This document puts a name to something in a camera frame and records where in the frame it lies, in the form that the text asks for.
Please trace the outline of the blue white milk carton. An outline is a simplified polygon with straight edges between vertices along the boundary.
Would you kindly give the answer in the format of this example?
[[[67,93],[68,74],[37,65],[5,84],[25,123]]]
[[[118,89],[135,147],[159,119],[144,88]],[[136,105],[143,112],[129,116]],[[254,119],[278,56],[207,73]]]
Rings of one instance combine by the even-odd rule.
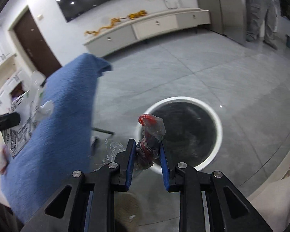
[[[38,108],[38,97],[40,89],[31,89],[14,99],[9,113],[18,113],[20,123],[2,132],[3,140],[10,153],[15,158],[30,140],[36,124],[34,124],[34,113]]]

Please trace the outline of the golden dragon ornament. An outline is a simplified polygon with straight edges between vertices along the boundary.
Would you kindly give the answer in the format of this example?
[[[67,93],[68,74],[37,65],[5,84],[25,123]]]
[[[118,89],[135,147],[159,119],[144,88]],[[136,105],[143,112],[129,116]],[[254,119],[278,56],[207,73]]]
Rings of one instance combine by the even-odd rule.
[[[144,17],[146,15],[148,15],[148,12],[146,10],[140,10],[136,13],[131,13],[131,14],[127,15],[126,17],[110,18],[109,25],[102,26],[98,30],[86,30],[86,32],[84,32],[84,35],[85,36],[86,35],[98,36],[103,30],[113,29],[115,26],[122,23],[123,20],[135,20],[135,19]]]

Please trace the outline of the dark brown entrance door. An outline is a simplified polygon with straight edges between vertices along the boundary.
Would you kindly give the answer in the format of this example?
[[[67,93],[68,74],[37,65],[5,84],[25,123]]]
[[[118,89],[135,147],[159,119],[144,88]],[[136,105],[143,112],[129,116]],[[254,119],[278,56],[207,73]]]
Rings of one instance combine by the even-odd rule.
[[[13,30],[35,68],[46,78],[62,67],[44,40],[29,10],[22,15]]]

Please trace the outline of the standing person in grey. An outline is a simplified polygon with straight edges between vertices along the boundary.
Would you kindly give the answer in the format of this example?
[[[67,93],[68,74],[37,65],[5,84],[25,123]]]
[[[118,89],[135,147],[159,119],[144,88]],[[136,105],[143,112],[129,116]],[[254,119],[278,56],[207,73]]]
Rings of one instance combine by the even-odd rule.
[[[246,9],[246,40],[257,40],[260,37],[261,26],[264,25],[264,43],[277,50],[274,34],[277,21],[275,0],[246,0]]]

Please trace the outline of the grey steel refrigerator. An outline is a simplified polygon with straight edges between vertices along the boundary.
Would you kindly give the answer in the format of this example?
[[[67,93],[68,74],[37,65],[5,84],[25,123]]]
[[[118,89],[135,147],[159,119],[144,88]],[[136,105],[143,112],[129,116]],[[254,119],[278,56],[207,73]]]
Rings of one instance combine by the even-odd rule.
[[[197,0],[201,9],[210,11],[211,30],[246,44],[246,0]]]

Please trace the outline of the wall light switch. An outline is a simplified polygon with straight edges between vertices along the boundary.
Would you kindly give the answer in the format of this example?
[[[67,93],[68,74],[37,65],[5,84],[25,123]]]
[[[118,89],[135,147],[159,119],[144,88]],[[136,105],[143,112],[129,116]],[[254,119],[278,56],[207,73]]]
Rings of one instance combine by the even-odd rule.
[[[37,19],[38,20],[42,20],[43,19],[43,15],[42,14],[37,15]]]

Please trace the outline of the clear bag with red snacks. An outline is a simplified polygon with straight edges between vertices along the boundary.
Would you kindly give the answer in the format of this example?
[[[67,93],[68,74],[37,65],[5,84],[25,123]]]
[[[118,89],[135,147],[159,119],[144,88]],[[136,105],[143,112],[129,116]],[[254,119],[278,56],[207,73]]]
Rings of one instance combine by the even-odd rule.
[[[137,169],[146,170],[160,156],[160,145],[166,133],[162,118],[143,114],[138,118],[142,126],[142,138],[136,145],[135,163]]]

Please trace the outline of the white low tv cabinet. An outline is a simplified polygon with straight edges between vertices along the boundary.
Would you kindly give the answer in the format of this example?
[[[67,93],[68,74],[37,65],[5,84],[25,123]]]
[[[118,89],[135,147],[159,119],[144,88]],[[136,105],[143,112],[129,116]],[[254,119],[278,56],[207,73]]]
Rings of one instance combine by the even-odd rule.
[[[140,41],[210,23],[209,10],[199,8],[165,10],[126,21],[98,36],[90,37],[83,45],[91,54],[104,57]]]

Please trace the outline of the blue fuzzy table cloth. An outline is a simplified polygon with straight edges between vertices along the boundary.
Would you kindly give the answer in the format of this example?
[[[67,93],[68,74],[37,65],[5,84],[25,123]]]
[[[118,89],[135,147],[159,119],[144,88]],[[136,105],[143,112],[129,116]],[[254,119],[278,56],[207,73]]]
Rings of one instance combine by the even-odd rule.
[[[91,125],[98,78],[112,69],[83,53],[48,77],[42,100],[54,111],[9,161],[1,189],[16,217],[26,223],[73,171],[90,170]]]

